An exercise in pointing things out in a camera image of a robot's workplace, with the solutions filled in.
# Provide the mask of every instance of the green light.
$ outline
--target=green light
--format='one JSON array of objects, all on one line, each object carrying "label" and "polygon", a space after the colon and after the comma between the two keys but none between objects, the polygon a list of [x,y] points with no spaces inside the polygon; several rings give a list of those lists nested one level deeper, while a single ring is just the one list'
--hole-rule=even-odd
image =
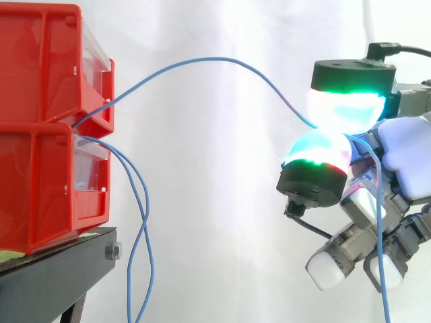
[{"label": "green light", "polygon": [[384,96],[376,93],[339,94],[311,89],[308,112],[319,128],[357,135],[370,130],[383,112]]},{"label": "green light", "polygon": [[344,135],[315,129],[307,132],[295,142],[283,164],[304,159],[313,162],[316,166],[328,163],[347,173],[351,158],[352,147]]}]

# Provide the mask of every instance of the white backdrop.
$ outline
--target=white backdrop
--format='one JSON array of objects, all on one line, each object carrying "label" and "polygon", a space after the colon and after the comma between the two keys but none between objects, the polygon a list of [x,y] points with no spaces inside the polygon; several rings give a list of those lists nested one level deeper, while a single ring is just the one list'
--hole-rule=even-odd
[{"label": "white backdrop", "polygon": [[[306,112],[316,60],[361,58],[373,40],[431,48],[425,0],[74,2],[115,60],[117,94],[171,63],[227,56],[260,69]],[[388,61],[400,82],[431,78],[430,60]],[[325,240],[283,216],[286,199],[275,185],[283,155],[306,130],[264,82],[229,63],[171,71],[117,105],[107,140],[138,165],[150,190],[156,280],[144,322],[383,321],[362,264],[325,293],[304,270]],[[117,161],[111,201],[123,258],[88,293],[83,323],[126,322],[127,258],[141,220]],[[347,223],[339,207],[311,210],[305,220],[331,233]],[[430,321],[430,252],[422,246],[389,293],[393,322]],[[149,277],[142,241],[134,316]]]}]

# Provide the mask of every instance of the blue wire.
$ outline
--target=blue wire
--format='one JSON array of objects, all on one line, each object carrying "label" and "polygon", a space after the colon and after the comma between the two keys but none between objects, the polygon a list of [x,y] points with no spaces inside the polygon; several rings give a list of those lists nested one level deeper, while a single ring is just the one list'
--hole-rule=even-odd
[{"label": "blue wire", "polygon": [[376,199],[376,209],[377,209],[377,260],[378,260],[378,273],[380,276],[380,286],[382,289],[382,300],[383,300],[383,311],[385,312],[385,322],[391,323],[391,316],[389,313],[389,303],[388,303],[388,295],[386,290],[386,280],[385,280],[385,269],[383,267],[383,222],[382,222],[382,196],[383,196],[383,188],[382,188],[382,165],[380,160],[378,159],[376,153],[372,150],[371,146],[367,144],[362,139],[345,135],[348,139],[360,143],[365,146],[366,150],[369,152],[371,158],[374,160],[376,164],[376,173],[377,173],[377,199]]},{"label": "blue wire", "polygon": [[160,69],[159,71],[151,74],[149,77],[143,79],[142,81],[140,81],[138,84],[136,84],[135,86],[131,87],[130,89],[128,89],[126,92],[124,92],[123,94],[121,94],[119,97],[117,97],[115,100],[101,106],[100,108],[95,109],[95,111],[90,112],[89,114],[87,114],[85,117],[83,117],[82,119],[80,119],[79,121],[75,122],[72,125],[72,128],[78,127],[81,123],[85,122],[87,119],[91,118],[93,115],[106,110],[107,108],[110,108],[111,106],[113,106],[114,104],[116,104],[118,101],[122,100],[123,98],[125,98],[126,96],[128,96],[130,93],[134,92],[135,90],[139,89],[141,86],[143,86],[145,83],[147,83],[148,81],[151,81],[153,78],[159,76],[160,74],[163,74],[164,72],[167,72],[171,69],[175,69],[177,67],[180,66],[184,66],[184,65],[188,65],[188,64],[193,64],[193,63],[198,63],[198,62],[212,62],[212,61],[222,61],[222,62],[230,62],[230,63],[234,63],[234,64],[238,64],[242,67],[245,67],[246,69],[252,71],[253,73],[256,73],[258,76],[260,76],[265,82],[267,82],[269,84],[269,86],[272,87],[272,89],[278,94],[278,96],[284,101],[284,103],[286,103],[286,105],[290,108],[290,110],[296,114],[296,116],[301,119],[301,121],[305,124],[307,124],[308,126],[315,128],[315,126],[313,125],[313,123],[311,123],[310,121],[308,121],[305,117],[303,117],[303,115],[301,113],[299,113],[299,111],[297,111],[295,109],[295,107],[283,96],[283,94],[277,89],[277,87],[266,77],[264,76],[264,74],[260,71],[258,71],[257,69],[255,69],[253,66],[250,66],[246,63],[243,63],[242,61],[239,61],[238,59],[230,59],[228,57],[202,57],[200,59],[189,59],[187,61],[183,61],[183,62],[179,62],[179,63],[175,63],[172,65],[169,65],[167,67],[165,67],[164,69]]},{"label": "blue wire", "polygon": [[[149,77],[146,77],[145,79],[143,79],[142,81],[140,81],[139,83],[137,83],[136,85],[134,85],[133,87],[128,89],[126,92],[121,94],[115,100],[113,100],[113,101],[95,109],[95,111],[87,114],[85,117],[83,117],[82,119],[80,119],[79,121],[74,123],[72,125],[72,128],[79,126],[80,124],[85,122],[87,119],[91,118],[93,115],[95,115],[95,114],[97,114],[103,110],[106,110],[107,108],[110,108],[111,106],[116,104],[118,101],[122,100],[123,98],[128,96],[130,93],[134,92],[135,90],[137,90],[138,88],[140,88],[141,86],[143,86],[145,83],[152,80],[156,76],[159,76],[160,74],[163,74],[164,72],[167,72],[167,71],[174,69],[176,67],[180,67],[180,66],[188,65],[188,64],[192,64],[192,63],[198,63],[198,62],[206,62],[206,61],[224,61],[224,62],[234,63],[234,64],[240,65],[242,67],[245,67],[246,69],[257,74],[266,83],[268,83],[269,86],[271,86],[271,88],[278,94],[278,96],[283,100],[283,102],[288,106],[288,108],[303,123],[307,124],[311,128],[314,128],[314,129],[317,128],[313,123],[311,123],[309,120],[307,120],[307,118],[305,118],[299,111],[297,111],[297,109],[295,109],[295,107],[293,107],[293,105],[283,96],[283,94],[277,89],[277,87],[266,76],[264,76],[264,74],[262,74],[262,72],[258,71],[257,69],[255,69],[254,67],[252,67],[246,63],[243,63],[242,61],[239,61],[237,59],[230,59],[228,57],[203,57],[203,58],[199,58],[199,59],[189,59],[187,61],[175,63],[175,64],[169,65],[163,69],[160,69],[159,71],[151,74]],[[377,173],[377,178],[378,178],[377,183],[376,183],[376,188],[377,188],[376,208],[377,208],[377,238],[378,238],[378,240],[377,240],[378,269],[379,269],[379,275],[380,275],[380,281],[381,281],[381,287],[382,287],[382,299],[383,299],[383,310],[385,312],[385,322],[391,323],[391,319],[390,319],[390,315],[389,315],[389,305],[388,305],[388,300],[387,300],[385,270],[383,268],[383,241],[382,241],[383,225],[382,225],[382,215],[381,215],[381,201],[382,201],[382,194],[383,194],[382,187],[381,187],[382,168],[381,168],[380,160],[377,158],[375,152],[372,150],[372,148],[369,146],[369,144],[367,144],[367,142],[365,142],[359,138],[349,136],[349,135],[346,135],[346,137],[352,141],[355,141],[355,142],[360,143],[361,145],[365,146],[365,148],[368,150],[369,154],[371,155],[372,159],[374,160],[374,162],[376,164],[376,173]]]},{"label": "blue wire", "polygon": [[[152,291],[153,283],[154,283],[154,259],[153,259],[151,244],[150,244],[150,237],[148,236],[148,229],[147,229],[148,216],[150,215],[150,198],[149,198],[149,194],[148,194],[147,185],[145,184],[139,170],[135,167],[133,162],[126,155],[124,155],[121,151],[119,151],[118,149],[114,148],[113,146],[111,146],[108,143],[105,143],[99,139],[87,137],[87,136],[82,136],[82,138],[104,146],[105,148],[110,150],[115,155],[115,157],[117,157],[119,159],[119,161],[121,162],[121,164],[123,165],[123,167],[127,173],[127,176],[129,177],[130,184],[132,186],[133,192],[135,193],[137,204],[139,205],[139,210],[140,210],[141,216],[142,216],[142,225],[141,225],[141,228],[139,229],[139,232],[136,236],[135,243],[133,244],[132,251],[130,253],[129,263],[127,265],[127,321],[128,321],[128,323],[132,322],[132,319],[131,319],[131,268],[132,268],[132,263],[133,263],[133,257],[135,256],[135,251],[136,251],[138,243],[141,239],[142,232],[144,232],[144,234],[145,234],[145,240],[147,243],[148,256],[150,258],[151,275],[150,275],[150,283],[148,285],[147,295],[145,296],[145,300],[142,304],[142,307],[141,307],[139,314],[137,316],[137,319],[136,319],[136,323],[138,323],[141,320],[141,317],[143,315],[143,312],[145,311],[145,308],[147,307],[148,301],[150,299],[150,294]],[[137,191],[135,181],[133,180],[133,177],[130,173],[130,169],[127,166],[127,164],[124,162],[124,160],[133,168],[133,170],[137,174],[137,177],[139,178],[139,181],[142,184],[143,191],[145,193],[145,211],[143,210],[141,198],[140,198],[139,193]]]}]

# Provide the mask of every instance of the clear plastic front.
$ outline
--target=clear plastic front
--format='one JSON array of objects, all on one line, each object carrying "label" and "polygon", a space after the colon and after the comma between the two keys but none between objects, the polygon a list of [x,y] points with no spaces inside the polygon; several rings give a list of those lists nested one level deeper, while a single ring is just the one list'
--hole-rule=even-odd
[{"label": "clear plastic front", "polygon": [[87,82],[102,95],[102,74],[110,71],[110,61],[85,24],[82,33],[82,64]]},{"label": "clear plastic front", "polygon": [[109,150],[80,136],[74,138],[74,179],[76,190],[101,191],[101,163],[109,158]]}]

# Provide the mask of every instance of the red plastic bin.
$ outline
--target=red plastic bin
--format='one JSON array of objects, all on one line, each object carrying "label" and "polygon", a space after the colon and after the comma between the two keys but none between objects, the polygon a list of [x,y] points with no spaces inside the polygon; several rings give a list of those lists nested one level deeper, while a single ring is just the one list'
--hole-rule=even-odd
[{"label": "red plastic bin", "polygon": [[[114,63],[85,26],[76,5],[0,3],[0,122],[72,125],[114,98]],[[109,108],[78,127],[113,132]]]},{"label": "red plastic bin", "polygon": [[0,250],[32,254],[109,219],[110,152],[66,124],[0,124]]}]

